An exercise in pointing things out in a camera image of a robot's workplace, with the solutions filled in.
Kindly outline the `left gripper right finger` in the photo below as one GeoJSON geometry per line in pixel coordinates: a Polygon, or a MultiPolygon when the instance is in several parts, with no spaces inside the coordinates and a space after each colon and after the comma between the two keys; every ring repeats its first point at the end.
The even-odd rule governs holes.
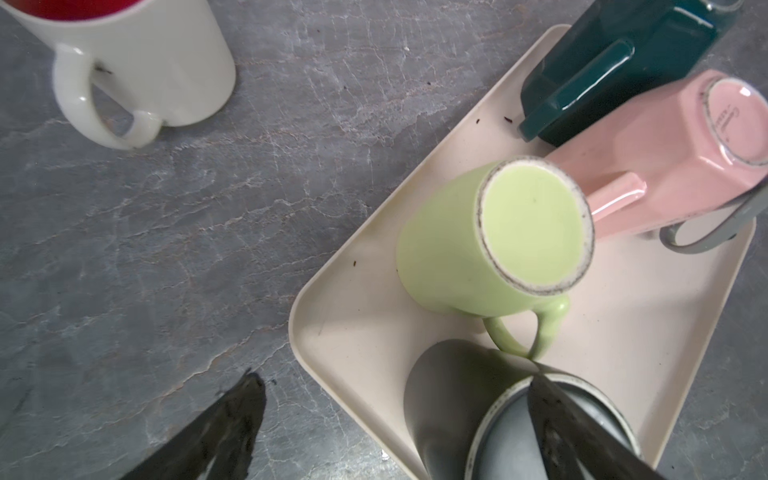
{"type": "Polygon", "coordinates": [[[527,405],[549,479],[659,479],[555,383],[532,377],[527,405]]]}

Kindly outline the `black mug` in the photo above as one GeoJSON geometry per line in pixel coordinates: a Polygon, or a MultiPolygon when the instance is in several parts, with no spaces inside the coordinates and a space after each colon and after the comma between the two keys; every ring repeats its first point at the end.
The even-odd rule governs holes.
{"type": "Polygon", "coordinates": [[[408,432],[431,479],[543,479],[528,409],[535,374],[560,387],[635,455],[639,442],[615,404],[594,385],[526,358],[449,339],[416,361],[405,387],[408,432]]]}

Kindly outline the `white mug red inside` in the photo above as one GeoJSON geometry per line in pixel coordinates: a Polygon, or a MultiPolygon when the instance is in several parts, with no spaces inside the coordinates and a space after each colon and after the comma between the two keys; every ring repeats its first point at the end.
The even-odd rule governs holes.
{"type": "Polygon", "coordinates": [[[132,150],[230,98],[236,66],[206,1],[4,1],[54,52],[62,113],[89,140],[132,150]]]}

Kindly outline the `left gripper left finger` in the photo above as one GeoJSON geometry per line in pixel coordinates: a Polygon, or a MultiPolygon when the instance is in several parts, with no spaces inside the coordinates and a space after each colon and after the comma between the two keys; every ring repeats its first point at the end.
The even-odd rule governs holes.
{"type": "Polygon", "coordinates": [[[126,479],[245,479],[264,419],[266,386],[246,372],[224,395],[126,479]]]}

